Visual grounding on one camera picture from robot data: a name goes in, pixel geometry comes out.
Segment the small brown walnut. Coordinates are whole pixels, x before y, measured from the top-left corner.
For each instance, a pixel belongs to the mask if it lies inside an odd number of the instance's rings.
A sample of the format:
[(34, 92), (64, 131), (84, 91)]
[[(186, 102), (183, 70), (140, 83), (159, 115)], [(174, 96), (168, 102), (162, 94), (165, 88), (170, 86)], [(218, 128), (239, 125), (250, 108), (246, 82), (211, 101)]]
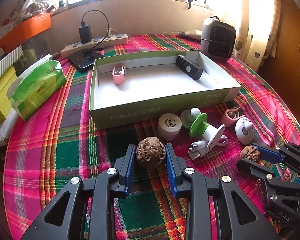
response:
[(245, 146), (243, 150), (240, 152), (241, 159), (249, 159), (254, 162), (258, 162), (260, 160), (261, 153), (255, 146), (249, 145)]

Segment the large brown walnut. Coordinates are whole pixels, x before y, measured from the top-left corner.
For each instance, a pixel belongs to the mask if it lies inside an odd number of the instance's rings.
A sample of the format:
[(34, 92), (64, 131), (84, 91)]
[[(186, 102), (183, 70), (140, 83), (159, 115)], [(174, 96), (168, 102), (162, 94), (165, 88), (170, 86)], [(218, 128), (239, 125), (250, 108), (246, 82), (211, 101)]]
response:
[(147, 137), (138, 143), (136, 161), (146, 169), (159, 168), (166, 159), (164, 145), (157, 137)]

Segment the white bottle cap jar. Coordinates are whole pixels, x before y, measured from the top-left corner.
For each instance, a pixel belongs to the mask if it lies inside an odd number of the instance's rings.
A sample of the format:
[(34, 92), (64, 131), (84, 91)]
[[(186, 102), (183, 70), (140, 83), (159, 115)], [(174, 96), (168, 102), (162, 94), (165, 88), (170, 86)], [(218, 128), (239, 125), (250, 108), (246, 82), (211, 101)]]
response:
[(181, 119), (172, 113), (163, 114), (158, 121), (158, 135), (165, 140), (174, 139), (182, 127)]

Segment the panda white round gadget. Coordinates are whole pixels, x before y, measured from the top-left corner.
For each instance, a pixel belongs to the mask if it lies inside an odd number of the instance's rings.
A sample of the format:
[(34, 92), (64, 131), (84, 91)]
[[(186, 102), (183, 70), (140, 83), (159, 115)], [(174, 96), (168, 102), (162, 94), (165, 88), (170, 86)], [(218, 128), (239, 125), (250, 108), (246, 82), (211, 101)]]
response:
[(243, 145), (249, 145), (254, 138), (253, 123), (247, 117), (238, 119), (235, 125), (235, 133), (239, 142)]

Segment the green white spool gadget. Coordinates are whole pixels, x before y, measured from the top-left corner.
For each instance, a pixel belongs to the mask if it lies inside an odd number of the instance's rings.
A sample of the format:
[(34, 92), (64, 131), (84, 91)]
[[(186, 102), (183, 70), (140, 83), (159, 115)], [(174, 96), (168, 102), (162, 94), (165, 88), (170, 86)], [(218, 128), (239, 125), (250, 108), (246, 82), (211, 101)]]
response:
[(221, 124), (218, 128), (207, 122), (207, 114), (200, 114), (190, 127), (190, 137), (201, 137), (205, 142), (208, 150), (215, 146), (225, 146), (228, 143), (227, 136), (224, 135), (225, 124)]

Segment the white knob round gadget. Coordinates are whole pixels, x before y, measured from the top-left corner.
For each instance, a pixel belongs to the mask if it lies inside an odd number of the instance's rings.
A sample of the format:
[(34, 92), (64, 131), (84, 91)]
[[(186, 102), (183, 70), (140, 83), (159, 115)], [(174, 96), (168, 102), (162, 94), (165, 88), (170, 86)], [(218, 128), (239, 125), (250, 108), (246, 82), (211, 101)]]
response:
[(196, 120), (199, 115), (201, 115), (201, 111), (196, 107), (184, 110), (180, 115), (182, 126), (186, 129), (190, 129), (194, 120)]

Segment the pink clip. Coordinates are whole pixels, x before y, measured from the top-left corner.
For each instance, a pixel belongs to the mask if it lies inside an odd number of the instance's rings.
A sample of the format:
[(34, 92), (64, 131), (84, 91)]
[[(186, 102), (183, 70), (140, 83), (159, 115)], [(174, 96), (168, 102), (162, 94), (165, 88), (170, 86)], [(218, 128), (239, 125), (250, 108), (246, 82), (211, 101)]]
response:
[(224, 124), (226, 127), (231, 127), (240, 118), (245, 117), (245, 114), (240, 114), (240, 109), (240, 107), (226, 109), (225, 113), (221, 117), (221, 123)]
[(126, 80), (126, 68), (124, 64), (120, 66), (114, 66), (112, 71), (113, 83), (115, 85), (121, 85)]

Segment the black rectangular device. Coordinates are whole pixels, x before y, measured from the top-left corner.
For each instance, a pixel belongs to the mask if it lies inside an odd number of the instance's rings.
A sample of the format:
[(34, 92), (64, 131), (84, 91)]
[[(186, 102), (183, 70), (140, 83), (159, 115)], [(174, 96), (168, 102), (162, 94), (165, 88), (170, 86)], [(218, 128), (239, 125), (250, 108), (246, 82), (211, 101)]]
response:
[(193, 80), (199, 80), (202, 76), (202, 67), (181, 54), (177, 56), (175, 65)]

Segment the green white cardboard tray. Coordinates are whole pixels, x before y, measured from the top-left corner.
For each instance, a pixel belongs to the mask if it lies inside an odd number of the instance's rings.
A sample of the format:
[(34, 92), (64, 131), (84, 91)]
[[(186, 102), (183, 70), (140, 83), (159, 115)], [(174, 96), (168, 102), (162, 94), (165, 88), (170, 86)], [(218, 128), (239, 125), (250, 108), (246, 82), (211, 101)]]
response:
[[(193, 80), (176, 65), (181, 54), (203, 69)], [(125, 65), (126, 80), (113, 83), (114, 66)], [(106, 129), (234, 100), (241, 85), (199, 51), (147, 51), (97, 59), (89, 112), (97, 129)]]

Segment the wooden cabinet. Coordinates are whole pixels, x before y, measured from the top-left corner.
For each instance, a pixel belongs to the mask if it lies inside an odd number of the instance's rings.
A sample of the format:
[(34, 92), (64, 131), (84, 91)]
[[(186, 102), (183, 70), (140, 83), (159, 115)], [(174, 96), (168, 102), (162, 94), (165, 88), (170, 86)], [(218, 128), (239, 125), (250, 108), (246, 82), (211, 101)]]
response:
[(293, 0), (281, 0), (276, 57), (267, 58), (258, 73), (300, 124), (300, 9)]

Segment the black smartphone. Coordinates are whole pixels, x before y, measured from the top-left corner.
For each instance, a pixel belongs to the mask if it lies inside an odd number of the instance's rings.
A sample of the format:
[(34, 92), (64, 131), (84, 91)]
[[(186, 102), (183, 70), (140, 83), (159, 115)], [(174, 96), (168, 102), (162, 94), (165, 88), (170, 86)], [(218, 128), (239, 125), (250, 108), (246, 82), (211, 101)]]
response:
[(95, 60), (101, 58), (104, 58), (104, 55), (92, 50), (78, 51), (68, 57), (69, 61), (82, 72), (93, 68)]

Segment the green tissue pack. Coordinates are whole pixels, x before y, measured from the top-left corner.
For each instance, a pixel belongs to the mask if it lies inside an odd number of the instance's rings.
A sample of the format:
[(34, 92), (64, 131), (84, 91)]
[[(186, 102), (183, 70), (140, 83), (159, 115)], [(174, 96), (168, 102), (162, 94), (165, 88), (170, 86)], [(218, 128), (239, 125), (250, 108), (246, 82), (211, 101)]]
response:
[(6, 95), (11, 107), (26, 121), (65, 82), (61, 63), (47, 54), (15, 79)]

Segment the white power strip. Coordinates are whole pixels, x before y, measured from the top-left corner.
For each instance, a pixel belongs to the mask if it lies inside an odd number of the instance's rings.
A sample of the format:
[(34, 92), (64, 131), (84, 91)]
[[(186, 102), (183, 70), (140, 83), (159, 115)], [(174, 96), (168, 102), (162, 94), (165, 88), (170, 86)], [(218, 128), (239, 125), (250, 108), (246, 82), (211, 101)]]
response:
[(90, 42), (82, 44), (81, 42), (74, 43), (72, 45), (66, 46), (61, 51), (61, 57), (65, 58), (73, 53), (82, 51), (85, 49), (97, 49), (105, 48), (109, 46), (124, 45), (128, 44), (128, 35), (127, 34), (117, 34), (112, 37), (106, 37), (102, 42), (103, 38), (93, 38)]

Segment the white plug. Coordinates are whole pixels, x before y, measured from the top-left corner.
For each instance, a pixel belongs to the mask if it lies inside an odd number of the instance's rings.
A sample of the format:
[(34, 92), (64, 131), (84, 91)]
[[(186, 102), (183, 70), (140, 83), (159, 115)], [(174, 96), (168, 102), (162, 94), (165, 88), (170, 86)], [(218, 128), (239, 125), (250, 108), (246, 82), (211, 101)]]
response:
[(117, 30), (110, 28), (109, 31), (107, 32), (107, 37), (112, 37), (117, 34), (119, 34), (119, 32)]

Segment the black charger adapter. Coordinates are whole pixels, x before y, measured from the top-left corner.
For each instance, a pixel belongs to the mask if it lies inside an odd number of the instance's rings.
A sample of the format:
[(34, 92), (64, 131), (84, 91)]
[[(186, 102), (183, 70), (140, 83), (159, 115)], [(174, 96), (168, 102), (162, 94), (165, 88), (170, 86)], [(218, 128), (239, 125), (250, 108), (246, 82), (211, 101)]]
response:
[(79, 28), (81, 44), (89, 43), (92, 40), (91, 26), (84, 25)]

